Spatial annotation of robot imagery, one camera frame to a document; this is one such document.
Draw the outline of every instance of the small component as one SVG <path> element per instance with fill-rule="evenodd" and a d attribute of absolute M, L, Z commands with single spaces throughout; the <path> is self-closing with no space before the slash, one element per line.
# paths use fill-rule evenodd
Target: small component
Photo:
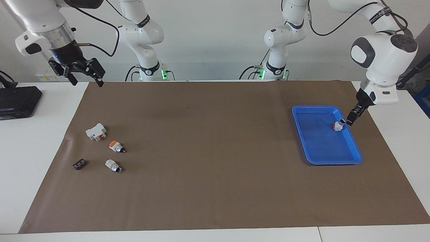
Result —
<path fill-rule="evenodd" d="M 120 165 L 118 165 L 116 162 L 114 162 L 113 160 L 107 160 L 106 164 L 105 164 L 109 169 L 117 172 L 117 173 L 121 173 L 122 168 L 120 167 Z"/>
<path fill-rule="evenodd" d="M 73 164 L 73 168 L 75 170 L 80 170 L 84 166 L 86 166 L 86 164 L 87 164 L 87 162 L 84 159 L 80 159 L 78 162 L 76 162 L 75 164 Z"/>
<path fill-rule="evenodd" d="M 109 145 L 109 148 L 115 152 L 119 152 L 119 153 L 125 153 L 126 150 L 124 149 L 124 147 L 117 141 L 112 141 Z"/>
<path fill-rule="evenodd" d="M 339 121 L 336 121 L 336 123 L 333 125 L 333 129 L 335 131 L 341 131 L 344 128 L 344 125 L 346 124 L 346 121 L 342 118 Z"/>
<path fill-rule="evenodd" d="M 85 133 L 91 140 L 95 140 L 97 142 L 106 138 L 106 129 L 100 123 L 98 123 L 92 129 L 85 131 Z"/>

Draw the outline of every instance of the black pole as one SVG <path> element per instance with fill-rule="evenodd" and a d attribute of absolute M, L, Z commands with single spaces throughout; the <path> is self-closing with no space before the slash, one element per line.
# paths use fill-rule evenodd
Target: black pole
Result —
<path fill-rule="evenodd" d="M 400 81 L 397 82 L 397 87 L 403 88 L 415 74 L 417 74 L 424 66 L 427 65 L 427 63 L 430 62 L 430 54 L 428 54 L 420 63 L 418 63 L 415 68 L 413 68 L 406 76 L 404 76 Z"/>

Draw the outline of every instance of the table surface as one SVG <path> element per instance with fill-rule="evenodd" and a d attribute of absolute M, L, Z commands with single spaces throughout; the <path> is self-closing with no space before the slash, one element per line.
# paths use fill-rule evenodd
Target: table surface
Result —
<path fill-rule="evenodd" d="M 15 234 L 57 153 L 88 83 L 32 83 L 43 96 L 33 117 L 0 122 L 0 241 L 430 241 L 430 224 L 240 230 Z M 354 82 L 356 89 L 359 82 Z M 407 91 L 369 108 L 382 136 L 430 214 L 430 119 Z"/>

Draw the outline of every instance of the black band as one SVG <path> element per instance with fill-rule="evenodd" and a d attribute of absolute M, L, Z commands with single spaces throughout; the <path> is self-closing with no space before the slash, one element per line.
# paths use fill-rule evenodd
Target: black band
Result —
<path fill-rule="evenodd" d="M 140 69 L 143 71 L 143 73 L 145 73 L 145 75 L 147 76 L 152 76 L 154 75 L 154 73 L 160 68 L 160 62 L 158 62 L 154 67 L 152 68 L 145 68 L 145 67 L 140 67 Z"/>
<path fill-rule="evenodd" d="M 149 16 L 149 14 L 146 16 L 146 18 L 137 24 L 138 28 L 143 28 L 147 23 L 149 23 L 149 20 L 151 19 L 151 17 Z"/>
<path fill-rule="evenodd" d="M 373 17 L 371 19 L 369 19 L 369 22 L 371 24 L 374 24 L 378 19 L 380 19 L 382 16 L 389 16 L 391 13 L 391 8 L 390 7 L 385 7 L 383 9 L 381 9 L 379 12 L 377 12 L 375 15 L 373 15 Z"/>
<path fill-rule="evenodd" d="M 287 23 L 288 23 L 291 27 L 293 27 L 293 28 L 295 28 L 295 29 L 301 29 L 301 28 L 303 27 L 303 24 L 304 24 L 304 19 L 303 19 L 303 22 L 301 23 L 301 25 L 299 25 L 299 26 L 294 25 L 294 24 L 292 24 L 292 23 L 290 23 L 290 22 L 288 22 L 288 21 L 287 21 Z"/>
<path fill-rule="evenodd" d="M 285 67 L 286 67 L 287 65 L 285 64 L 285 66 L 284 66 L 284 67 L 276 68 L 276 67 L 271 66 L 271 65 L 269 64 L 269 62 L 266 62 L 266 66 L 267 66 L 267 68 L 269 69 L 269 71 L 273 72 L 273 74 L 274 74 L 275 76 L 278 76 L 278 75 L 281 75 L 281 74 L 282 74 L 282 72 L 285 70 Z"/>

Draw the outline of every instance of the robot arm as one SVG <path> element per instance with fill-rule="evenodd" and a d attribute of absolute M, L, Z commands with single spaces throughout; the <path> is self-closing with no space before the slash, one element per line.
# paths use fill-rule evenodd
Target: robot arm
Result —
<path fill-rule="evenodd" d="M 150 18 L 141 0 L 120 0 L 120 6 L 124 17 L 134 22 L 118 27 L 120 42 L 137 56 L 142 80 L 167 79 L 164 72 L 166 67 L 160 63 L 155 50 L 149 46 L 163 41 L 163 29 Z"/>
<path fill-rule="evenodd" d="M 86 60 L 81 49 L 76 46 L 72 28 L 60 13 L 62 6 L 98 8 L 103 0 L 5 0 L 12 11 L 20 17 L 27 31 L 16 38 L 16 46 L 24 56 L 47 50 L 51 54 L 48 61 L 57 75 L 63 75 L 77 84 L 72 72 L 81 72 L 103 85 L 104 69 L 96 58 Z"/>
<path fill-rule="evenodd" d="M 262 79 L 283 77 L 288 58 L 286 46 L 297 43 L 306 37 L 303 28 L 308 0 L 285 0 L 283 17 L 286 24 L 268 30 L 264 35 L 264 43 L 270 48 L 269 60 L 264 63 Z"/>
<path fill-rule="evenodd" d="M 369 2 L 329 0 L 331 7 L 339 12 L 354 12 Z M 369 106 L 392 104 L 399 100 L 396 82 L 418 50 L 418 44 L 409 36 L 409 31 L 400 31 L 388 6 L 378 2 L 363 8 L 358 14 L 366 17 L 377 32 L 359 37 L 351 47 L 351 58 L 367 72 L 356 95 L 358 103 L 347 117 L 348 125 L 352 125 Z"/>

